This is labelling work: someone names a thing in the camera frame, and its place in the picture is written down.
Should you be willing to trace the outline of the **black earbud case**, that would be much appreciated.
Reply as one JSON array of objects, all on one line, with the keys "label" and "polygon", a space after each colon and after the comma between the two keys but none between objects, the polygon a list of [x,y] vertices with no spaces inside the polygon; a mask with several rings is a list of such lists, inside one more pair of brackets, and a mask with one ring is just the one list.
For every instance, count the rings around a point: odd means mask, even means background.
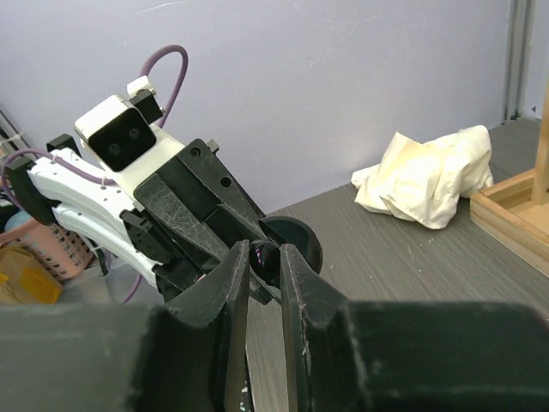
[{"label": "black earbud case", "polygon": [[289,216],[270,216],[259,221],[259,226],[267,236],[266,241],[275,244],[270,265],[263,270],[254,270],[255,274],[267,285],[280,288],[280,248],[284,244],[292,244],[297,247],[306,262],[318,274],[323,267],[323,248],[310,226],[303,221]]}]

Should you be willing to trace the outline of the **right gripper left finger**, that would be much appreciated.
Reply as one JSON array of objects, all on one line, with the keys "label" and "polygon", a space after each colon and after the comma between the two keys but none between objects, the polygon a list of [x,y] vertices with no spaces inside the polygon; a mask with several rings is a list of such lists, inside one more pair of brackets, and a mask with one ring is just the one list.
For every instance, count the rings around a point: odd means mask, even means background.
[{"label": "right gripper left finger", "polygon": [[236,411],[249,244],[163,306],[1,309],[4,411]]}]

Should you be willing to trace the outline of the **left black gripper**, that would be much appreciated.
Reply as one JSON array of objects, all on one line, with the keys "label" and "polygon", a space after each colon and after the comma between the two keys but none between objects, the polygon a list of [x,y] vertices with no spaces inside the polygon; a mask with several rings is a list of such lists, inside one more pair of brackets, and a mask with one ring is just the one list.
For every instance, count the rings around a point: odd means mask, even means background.
[{"label": "left black gripper", "polygon": [[135,189],[132,243],[154,260],[165,301],[215,269],[241,240],[265,240],[263,212],[223,165],[196,139]]}]

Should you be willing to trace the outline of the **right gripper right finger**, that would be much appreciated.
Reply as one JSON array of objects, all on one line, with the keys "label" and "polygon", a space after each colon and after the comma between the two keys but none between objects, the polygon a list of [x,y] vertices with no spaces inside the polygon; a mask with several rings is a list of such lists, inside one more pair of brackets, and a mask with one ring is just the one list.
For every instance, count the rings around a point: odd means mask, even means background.
[{"label": "right gripper right finger", "polygon": [[545,411],[548,324],[506,302],[350,300],[281,248],[292,411]]}]

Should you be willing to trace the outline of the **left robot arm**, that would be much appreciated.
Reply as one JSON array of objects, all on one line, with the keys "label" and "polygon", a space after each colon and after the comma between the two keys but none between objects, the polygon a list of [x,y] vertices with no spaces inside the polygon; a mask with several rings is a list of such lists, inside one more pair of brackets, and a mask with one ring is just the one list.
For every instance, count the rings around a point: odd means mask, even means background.
[{"label": "left robot arm", "polygon": [[84,161],[62,135],[25,148],[1,179],[41,224],[92,240],[127,264],[165,300],[214,270],[241,240],[263,240],[262,211],[202,140],[156,148],[120,172]]}]

